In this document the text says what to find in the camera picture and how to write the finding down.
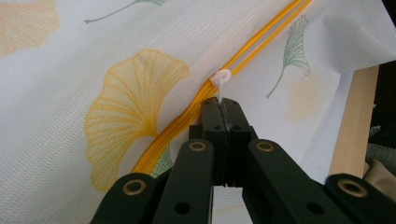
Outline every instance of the yellow string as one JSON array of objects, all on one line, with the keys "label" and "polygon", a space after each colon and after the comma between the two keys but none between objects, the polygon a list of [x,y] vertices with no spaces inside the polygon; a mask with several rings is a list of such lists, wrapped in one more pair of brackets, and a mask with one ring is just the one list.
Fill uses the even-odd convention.
[{"label": "yellow string", "polygon": [[[282,18],[289,14],[296,6],[298,6],[303,0],[295,0],[289,5],[287,5],[281,12],[279,12],[268,24],[260,29],[249,41],[240,49],[236,54],[224,64],[221,69],[228,68],[232,63],[234,63],[242,54],[244,54],[248,49],[251,48],[263,35],[265,35],[268,30],[273,28]],[[271,33],[268,38],[266,38],[260,45],[255,48],[240,64],[238,64],[232,71],[233,76],[238,73],[245,65],[251,61],[265,46],[268,45],[271,40],[273,40],[289,23],[294,20],[296,16],[311,2],[311,0],[306,0],[303,4],[299,6],[276,30]],[[140,157],[139,161],[135,165],[132,173],[142,173],[150,175],[154,169],[155,164],[158,159],[163,154],[169,143],[175,139],[181,132],[186,130],[192,122],[198,118],[200,113],[201,102],[214,93],[217,89],[212,85],[210,80],[206,80],[198,90],[194,99],[191,101],[189,106],[181,113],[177,118],[175,118],[148,146],[146,151]]]}]

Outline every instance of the white zip tie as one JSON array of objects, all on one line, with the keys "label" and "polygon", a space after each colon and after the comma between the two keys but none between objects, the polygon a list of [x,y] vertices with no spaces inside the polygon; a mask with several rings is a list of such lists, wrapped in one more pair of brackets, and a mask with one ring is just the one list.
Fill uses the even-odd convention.
[{"label": "white zip tie", "polygon": [[213,86],[218,89],[218,101],[221,104],[222,101],[222,90],[224,84],[228,82],[231,78],[231,71],[228,69],[221,69],[209,79],[212,82]]}]

